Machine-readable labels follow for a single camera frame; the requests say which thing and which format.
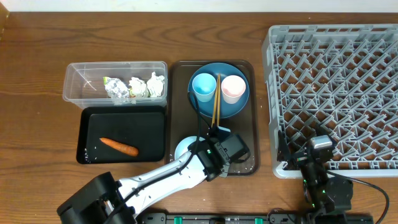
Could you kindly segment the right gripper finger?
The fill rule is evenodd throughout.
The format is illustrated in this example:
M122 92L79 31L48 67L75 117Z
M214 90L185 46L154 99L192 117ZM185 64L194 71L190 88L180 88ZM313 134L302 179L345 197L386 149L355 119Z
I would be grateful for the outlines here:
M282 131L278 131L277 161L289 161L291 154Z
M316 138L317 139L327 139L331 140L331 136L329 135L329 132L324 128L321 124L317 124L315 126L315 133L316 133Z

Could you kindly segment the light blue bowl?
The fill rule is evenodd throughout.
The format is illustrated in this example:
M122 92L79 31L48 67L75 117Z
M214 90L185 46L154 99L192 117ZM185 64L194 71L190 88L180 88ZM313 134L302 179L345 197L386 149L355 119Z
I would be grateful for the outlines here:
M174 159L177 161L180 156L186 153L188 151L189 145L195 143L196 139L196 136L189 136L181 140L175 149Z

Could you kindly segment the pink cup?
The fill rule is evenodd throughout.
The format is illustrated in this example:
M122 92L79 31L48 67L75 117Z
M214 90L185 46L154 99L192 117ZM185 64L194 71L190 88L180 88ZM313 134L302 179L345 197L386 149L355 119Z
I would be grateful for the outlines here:
M246 91L246 83L237 75L230 75L221 82L221 93L228 104L235 104Z

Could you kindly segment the white tissue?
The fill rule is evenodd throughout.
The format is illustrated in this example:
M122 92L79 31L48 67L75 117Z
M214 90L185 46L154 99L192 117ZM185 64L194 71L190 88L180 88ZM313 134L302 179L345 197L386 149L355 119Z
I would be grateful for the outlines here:
M149 91L147 84L136 77L132 77L129 81L129 96L131 98L147 98L149 96Z
M151 73L151 78L147 81L147 89L151 98L162 96L164 89L165 77L163 75L157 76L155 72Z

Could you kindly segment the orange carrot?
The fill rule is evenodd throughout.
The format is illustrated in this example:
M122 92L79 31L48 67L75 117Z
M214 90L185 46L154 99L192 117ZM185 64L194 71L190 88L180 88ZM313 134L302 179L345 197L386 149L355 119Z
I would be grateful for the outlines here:
M128 146L126 144L114 141L108 138L100 138L99 139L102 143L106 144L107 146L121 152L127 154L129 156L136 157L139 154L139 150L134 146Z

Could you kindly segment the foil wrapper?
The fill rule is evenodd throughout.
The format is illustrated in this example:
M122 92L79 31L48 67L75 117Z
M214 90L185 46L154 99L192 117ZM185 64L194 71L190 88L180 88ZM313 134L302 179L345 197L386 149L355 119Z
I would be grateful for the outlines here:
M129 89L120 79L103 77L103 84L110 98L129 98Z

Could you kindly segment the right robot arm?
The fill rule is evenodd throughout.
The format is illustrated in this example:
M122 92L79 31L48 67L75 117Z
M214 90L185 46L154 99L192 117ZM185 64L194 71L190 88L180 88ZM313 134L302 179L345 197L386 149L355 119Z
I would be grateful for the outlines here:
M353 183L328 176L324 163L333 158L337 142L321 126L317 126L315 132L303 150L291 153L279 131L277 160L301 171L305 199L313 206L302 223L348 223L346 211L351 209Z

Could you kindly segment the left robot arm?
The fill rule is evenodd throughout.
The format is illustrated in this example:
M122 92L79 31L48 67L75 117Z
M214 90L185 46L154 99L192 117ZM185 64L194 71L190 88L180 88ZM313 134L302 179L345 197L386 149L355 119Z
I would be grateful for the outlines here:
M249 154L237 134L183 139L179 157L148 173L115 180L110 172L90 180L57 208L62 223L135 223L147 207L203 181L212 181L228 164Z

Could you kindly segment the grey dishwasher rack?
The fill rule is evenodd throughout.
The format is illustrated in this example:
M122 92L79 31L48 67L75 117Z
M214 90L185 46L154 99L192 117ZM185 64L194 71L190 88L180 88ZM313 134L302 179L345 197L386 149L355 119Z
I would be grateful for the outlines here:
M301 176L277 160L322 126L337 142L327 169L359 178L397 176L397 25L272 26L262 45L269 99L272 170Z

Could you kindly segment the dark blue plate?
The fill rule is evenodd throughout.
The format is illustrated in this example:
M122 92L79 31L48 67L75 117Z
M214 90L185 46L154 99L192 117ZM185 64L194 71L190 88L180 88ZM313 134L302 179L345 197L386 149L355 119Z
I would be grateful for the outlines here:
M204 65L200 67L195 73L192 75L189 83L188 83L188 91L194 92L192 83L194 78L201 74L201 73L209 73L212 75L215 79L217 79L217 74L221 74L221 81L223 81L227 76L231 75L236 75L241 77L246 85L246 89L243 93L243 95L240 97L240 99L234 103L234 104L229 104L224 100L223 94L221 94L221 109L220 109L220 118L229 118L231 116L234 116L238 114L245 106L246 103L248 102L249 99L249 83L242 71L238 69L237 67L230 65L228 63L221 63L221 62L216 62L216 63L209 63L207 65Z

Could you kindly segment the brown serving tray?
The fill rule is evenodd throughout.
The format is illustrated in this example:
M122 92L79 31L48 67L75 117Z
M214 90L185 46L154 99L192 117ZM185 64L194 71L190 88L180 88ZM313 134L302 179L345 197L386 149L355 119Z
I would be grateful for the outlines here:
M201 69L212 63L211 60L178 61L174 63L169 71L168 96L167 96L167 137L165 162L174 161L175 148L178 143L186 137L197 134L197 115L188 101L187 93L191 77L195 72L206 72L216 70L216 66ZM245 60L226 60L240 70L246 77L249 85L247 96L240 99L244 108L226 116L224 111L229 104L221 103L220 125L230 129L233 133L240 135L248 146L251 156L246 162L240 164L232 163L229 167L228 176L245 176L255 173L260 165L259 135L257 127L255 73L252 65Z

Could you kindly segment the left wooden chopstick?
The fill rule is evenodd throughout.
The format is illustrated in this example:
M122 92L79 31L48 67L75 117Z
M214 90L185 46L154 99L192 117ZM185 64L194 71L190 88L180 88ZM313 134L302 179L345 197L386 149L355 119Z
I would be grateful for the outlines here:
M217 83L218 83L218 74L217 74L217 81L216 81L215 99L214 99L214 103L213 103L213 115L212 115L212 120L211 120L211 127L216 126Z

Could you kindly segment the wooden chopstick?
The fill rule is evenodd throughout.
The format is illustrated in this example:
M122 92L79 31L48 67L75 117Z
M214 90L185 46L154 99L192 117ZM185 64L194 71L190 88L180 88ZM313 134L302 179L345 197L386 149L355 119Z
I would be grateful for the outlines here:
M220 125L220 101L221 101L221 74L218 74L217 102L216 102L216 126Z
M217 83L218 83L218 74L217 74L217 81L216 81L215 99L214 99L214 103L213 103L213 115L212 115L212 120L211 120L211 127L216 126Z

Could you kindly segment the light blue cup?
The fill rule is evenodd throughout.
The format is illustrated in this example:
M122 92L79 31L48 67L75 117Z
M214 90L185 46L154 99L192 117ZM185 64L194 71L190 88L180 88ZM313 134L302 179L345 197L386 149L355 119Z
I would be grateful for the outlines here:
M209 73L200 73L192 81L194 94L201 102L209 102L216 90L215 77Z

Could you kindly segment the right wooden chopstick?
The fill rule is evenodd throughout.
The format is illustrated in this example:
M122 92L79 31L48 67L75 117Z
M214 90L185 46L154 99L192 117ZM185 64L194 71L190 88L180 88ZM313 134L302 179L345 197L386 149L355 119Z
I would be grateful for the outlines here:
M221 74L218 74L217 102L216 102L216 126L220 125L220 101L221 101Z

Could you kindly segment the black plastic tray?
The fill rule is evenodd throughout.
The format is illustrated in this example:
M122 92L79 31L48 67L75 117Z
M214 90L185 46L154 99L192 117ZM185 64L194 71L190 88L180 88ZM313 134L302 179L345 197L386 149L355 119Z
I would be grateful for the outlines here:
M158 162L165 155L165 109L161 106L89 107L81 113L76 161L80 164ZM129 156L101 138L136 147Z

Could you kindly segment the clear plastic bin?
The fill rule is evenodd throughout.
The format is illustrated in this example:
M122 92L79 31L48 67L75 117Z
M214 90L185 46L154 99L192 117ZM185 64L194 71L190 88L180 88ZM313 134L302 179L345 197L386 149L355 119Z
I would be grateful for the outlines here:
M103 77L118 78L130 89L132 77L146 84L151 73L165 77L162 96L157 98L110 98L104 88ZM165 106L167 104L167 64L162 61L85 62L67 67L63 99L84 109L91 106Z

